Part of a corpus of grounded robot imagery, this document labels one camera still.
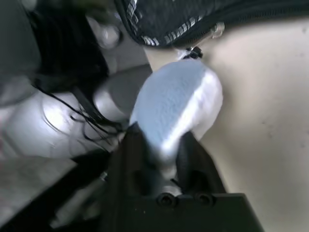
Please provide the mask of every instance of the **black screw head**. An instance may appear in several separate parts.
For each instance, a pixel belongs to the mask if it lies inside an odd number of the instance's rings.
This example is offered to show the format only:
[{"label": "black screw head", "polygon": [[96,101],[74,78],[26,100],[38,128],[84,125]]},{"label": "black screw head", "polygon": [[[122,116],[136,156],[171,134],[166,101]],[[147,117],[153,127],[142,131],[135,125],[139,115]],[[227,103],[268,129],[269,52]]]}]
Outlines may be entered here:
[{"label": "black screw head", "polygon": [[197,193],[195,198],[204,205],[212,205],[213,203],[212,196],[203,192]]},{"label": "black screw head", "polygon": [[177,204],[177,199],[170,193],[161,193],[157,198],[157,203],[162,207],[173,208]]}]

